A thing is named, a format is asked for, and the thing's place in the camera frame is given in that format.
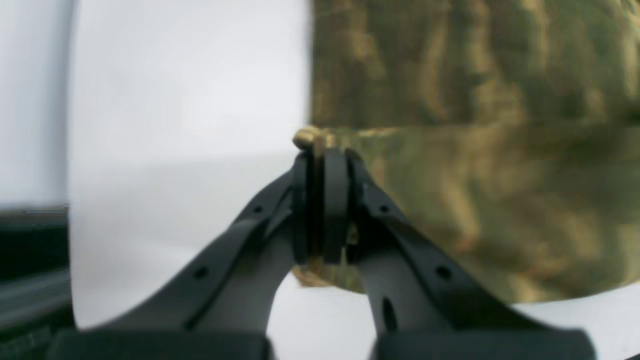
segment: camouflage pattern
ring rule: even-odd
[[[640,6],[315,0],[310,125],[505,302],[640,280]],[[314,259],[307,286],[363,292]]]

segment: camouflage fabric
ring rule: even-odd
[[[640,280],[640,6],[314,2],[310,125],[505,302]],[[302,138],[314,140],[302,141]],[[363,292],[314,259],[307,286]]]

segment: white surface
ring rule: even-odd
[[[292,164],[305,118],[306,2],[84,1],[70,128],[74,296],[91,327],[149,296]],[[527,306],[585,325],[600,359],[640,352],[638,286]],[[283,360],[365,359],[365,297],[281,285],[268,335]]]
[[[67,202],[73,0],[0,1],[0,208]]]

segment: white backdrop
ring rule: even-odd
[[[67,198],[70,3],[0,2],[0,161],[14,169],[0,177],[5,206]],[[68,152],[81,327],[157,290],[291,166],[308,95],[308,24],[307,2],[296,0],[81,2]],[[600,359],[621,360],[640,352],[638,299],[633,286],[519,308],[585,326]],[[365,359],[375,337],[364,296],[299,289],[291,276],[268,335],[283,360]]]

